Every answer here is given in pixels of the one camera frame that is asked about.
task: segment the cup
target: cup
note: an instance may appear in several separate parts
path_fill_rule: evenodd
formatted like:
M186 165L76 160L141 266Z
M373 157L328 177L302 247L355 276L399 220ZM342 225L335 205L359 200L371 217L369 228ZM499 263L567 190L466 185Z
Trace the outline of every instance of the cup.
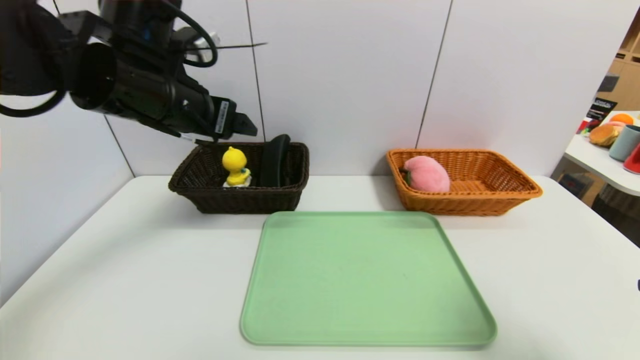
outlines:
M627 125L613 143L609 156L618 161L625 161L639 143L640 126Z
M636 146L636 149L625 160L623 166L629 172L640 174L640 145Z

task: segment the black sign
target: black sign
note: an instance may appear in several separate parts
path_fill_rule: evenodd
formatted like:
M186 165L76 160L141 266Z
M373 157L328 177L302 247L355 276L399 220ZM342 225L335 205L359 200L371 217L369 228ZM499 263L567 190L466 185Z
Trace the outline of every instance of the black sign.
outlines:
M611 110L616 107L616 105L618 105L618 103L615 101L609 101L597 97L593 101L589 112L587 112L587 117L590 119L603 121L604 118L606 118L607 115L611 112Z

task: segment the green tray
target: green tray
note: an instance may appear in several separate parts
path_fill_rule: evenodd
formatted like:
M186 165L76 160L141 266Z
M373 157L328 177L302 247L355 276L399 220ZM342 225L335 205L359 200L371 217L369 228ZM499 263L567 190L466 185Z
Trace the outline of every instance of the green tray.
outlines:
M420 212L267 218L240 328L256 345L477 346L497 327Z

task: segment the yellow duck toy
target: yellow duck toy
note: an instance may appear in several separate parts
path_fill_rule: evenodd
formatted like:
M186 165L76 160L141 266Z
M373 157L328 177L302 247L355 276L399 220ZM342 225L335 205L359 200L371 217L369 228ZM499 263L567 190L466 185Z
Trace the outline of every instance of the yellow duck toy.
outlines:
M242 151L230 146L222 156L222 166L229 171L227 182L223 187L244 187L251 183L251 171L245 168L246 156Z

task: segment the white table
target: white table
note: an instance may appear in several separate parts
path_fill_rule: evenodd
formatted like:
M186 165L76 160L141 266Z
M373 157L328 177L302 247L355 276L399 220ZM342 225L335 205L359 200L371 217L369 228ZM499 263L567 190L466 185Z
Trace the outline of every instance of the white table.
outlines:
M139 177L0 309L2 360L640 359L640 250L557 183L438 217L497 323L486 348L256 347L238 330L264 215L202 215ZM311 177L299 210L396 210L389 177Z
M609 150L575 135L564 152L565 158L600 176L607 184L633 196L640 196L640 175L626 171L620 161L609 156Z

